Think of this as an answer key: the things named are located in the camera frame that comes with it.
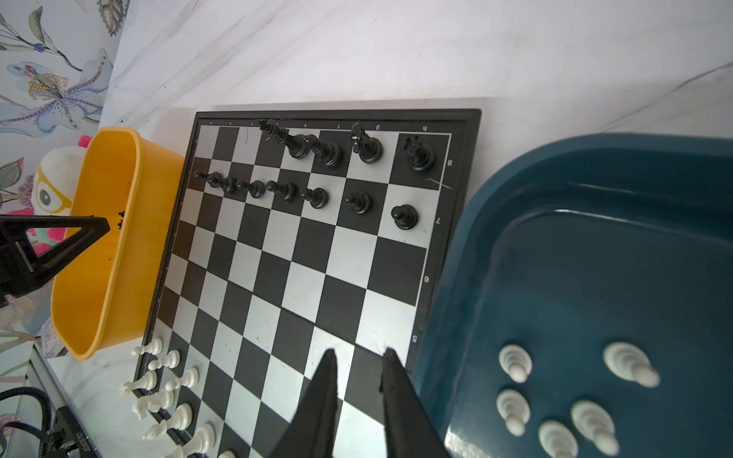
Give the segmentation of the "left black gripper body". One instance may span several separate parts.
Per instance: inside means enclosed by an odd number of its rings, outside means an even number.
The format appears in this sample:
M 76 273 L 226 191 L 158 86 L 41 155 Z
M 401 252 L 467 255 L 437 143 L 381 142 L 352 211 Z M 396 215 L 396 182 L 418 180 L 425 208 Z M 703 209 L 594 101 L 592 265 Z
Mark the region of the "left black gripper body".
M 19 298 L 40 288 L 36 252 L 27 232 L 31 216 L 1 217 L 1 297 Z

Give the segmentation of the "white rook piece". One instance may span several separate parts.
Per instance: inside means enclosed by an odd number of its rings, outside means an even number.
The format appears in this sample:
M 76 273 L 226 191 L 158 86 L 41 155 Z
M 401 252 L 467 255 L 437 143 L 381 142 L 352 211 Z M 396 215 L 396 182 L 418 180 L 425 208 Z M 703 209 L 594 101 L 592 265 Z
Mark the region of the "white rook piece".
M 199 427 L 191 440 L 167 454 L 165 458 L 185 458 L 194 454 L 206 454 L 214 446 L 216 431 L 210 423 Z

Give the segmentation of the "black king piece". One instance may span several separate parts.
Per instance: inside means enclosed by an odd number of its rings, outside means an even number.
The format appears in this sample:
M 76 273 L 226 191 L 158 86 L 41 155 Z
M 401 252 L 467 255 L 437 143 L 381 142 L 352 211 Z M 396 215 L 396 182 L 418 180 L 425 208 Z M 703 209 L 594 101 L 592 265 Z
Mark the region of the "black king piece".
M 305 135 L 290 135 L 286 129 L 281 128 L 271 119 L 259 119 L 256 123 L 269 139 L 284 145 L 292 158 L 302 160 L 310 153 L 310 149 L 305 142 Z

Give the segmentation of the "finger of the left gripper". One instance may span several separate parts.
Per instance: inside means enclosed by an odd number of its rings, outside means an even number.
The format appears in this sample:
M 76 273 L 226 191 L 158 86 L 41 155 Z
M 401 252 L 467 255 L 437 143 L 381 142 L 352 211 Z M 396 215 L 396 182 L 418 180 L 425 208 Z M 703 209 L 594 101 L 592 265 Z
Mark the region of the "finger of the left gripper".
M 49 282 L 109 231 L 108 225 L 46 229 L 45 236 L 50 247 L 36 255 L 34 280 L 39 284 Z
M 107 219 L 103 217 L 87 216 L 24 216 L 22 221 L 28 228 L 77 228 L 83 231 L 92 231 L 95 234 L 105 235 L 110 231 Z

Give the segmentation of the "black bishop piece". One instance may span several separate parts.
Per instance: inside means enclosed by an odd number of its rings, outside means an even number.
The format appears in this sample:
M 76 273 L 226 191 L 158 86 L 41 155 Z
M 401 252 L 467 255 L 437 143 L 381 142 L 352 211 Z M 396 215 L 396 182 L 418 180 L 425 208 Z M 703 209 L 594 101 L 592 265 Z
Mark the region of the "black bishop piece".
M 321 141 L 316 135 L 306 135 L 304 139 L 307 148 L 317 156 L 317 158 L 329 168 L 337 167 L 342 160 L 341 147 L 332 141 Z

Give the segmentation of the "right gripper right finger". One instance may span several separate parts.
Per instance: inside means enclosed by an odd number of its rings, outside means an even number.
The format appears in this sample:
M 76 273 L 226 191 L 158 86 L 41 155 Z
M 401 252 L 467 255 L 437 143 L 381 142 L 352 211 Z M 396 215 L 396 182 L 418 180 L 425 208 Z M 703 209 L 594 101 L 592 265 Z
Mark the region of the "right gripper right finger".
M 382 368 L 387 457 L 450 457 L 394 349 L 386 349 Z

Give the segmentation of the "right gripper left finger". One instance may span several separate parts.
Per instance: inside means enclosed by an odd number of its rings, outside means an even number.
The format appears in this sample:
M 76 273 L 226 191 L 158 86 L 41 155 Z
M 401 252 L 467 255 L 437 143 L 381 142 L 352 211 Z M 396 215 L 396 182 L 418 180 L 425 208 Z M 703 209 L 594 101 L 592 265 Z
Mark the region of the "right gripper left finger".
M 292 422 L 271 457 L 331 457 L 338 408 L 338 364 L 328 349 L 316 369 Z

